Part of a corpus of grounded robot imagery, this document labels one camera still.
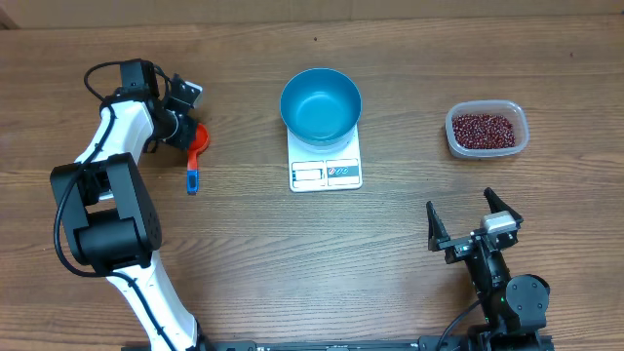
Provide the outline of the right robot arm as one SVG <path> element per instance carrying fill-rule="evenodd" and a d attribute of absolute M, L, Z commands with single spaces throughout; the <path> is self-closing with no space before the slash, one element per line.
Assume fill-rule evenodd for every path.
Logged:
<path fill-rule="evenodd" d="M 547 325 L 550 286 L 537 275 L 513 277 L 502 252 L 518 243 L 523 217 L 491 188 L 484 190 L 490 214 L 466 237 L 452 239 L 432 202 L 426 203 L 428 250 L 443 251 L 448 264 L 463 262 L 477 300 L 440 336 L 422 336 L 437 350 L 552 350 Z"/>

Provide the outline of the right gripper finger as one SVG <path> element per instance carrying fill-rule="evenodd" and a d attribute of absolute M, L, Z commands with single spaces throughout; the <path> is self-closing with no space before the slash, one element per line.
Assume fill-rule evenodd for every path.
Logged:
<path fill-rule="evenodd" d="M 437 252 L 441 249 L 442 243 L 449 240 L 449 234 L 444 227 L 443 222 L 437 215 L 434 205 L 431 201 L 426 203 L 426 213 L 428 218 L 428 250 Z"/>
<path fill-rule="evenodd" d="M 501 200 L 490 187 L 487 187 L 484 190 L 484 196 L 487 199 L 487 203 L 492 214 L 508 212 L 518 224 L 521 224 L 524 221 L 523 217 L 507 205 L 503 200 Z"/>

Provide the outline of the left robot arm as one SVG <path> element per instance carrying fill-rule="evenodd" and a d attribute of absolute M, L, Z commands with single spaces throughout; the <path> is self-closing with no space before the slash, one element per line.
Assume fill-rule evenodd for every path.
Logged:
<path fill-rule="evenodd" d="M 57 203 L 54 245 L 72 274 L 104 278 L 127 300 L 151 350 L 209 350 L 199 322 L 184 307 L 160 255 L 162 229 L 137 164 L 159 143 L 187 156 L 187 191 L 198 190 L 197 158 L 210 144 L 190 117 L 200 86 L 168 77 L 149 60 L 118 62 L 121 85 L 99 96 L 100 125 L 86 150 L 51 172 Z"/>

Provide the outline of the orange measuring scoop blue handle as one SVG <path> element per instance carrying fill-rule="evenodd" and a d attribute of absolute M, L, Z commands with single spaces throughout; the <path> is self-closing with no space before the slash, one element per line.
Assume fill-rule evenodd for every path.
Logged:
<path fill-rule="evenodd" d="M 199 190 L 199 156 L 209 147 L 210 135 L 205 125 L 197 126 L 195 140 L 187 151 L 186 189 L 189 195 L 196 195 Z"/>

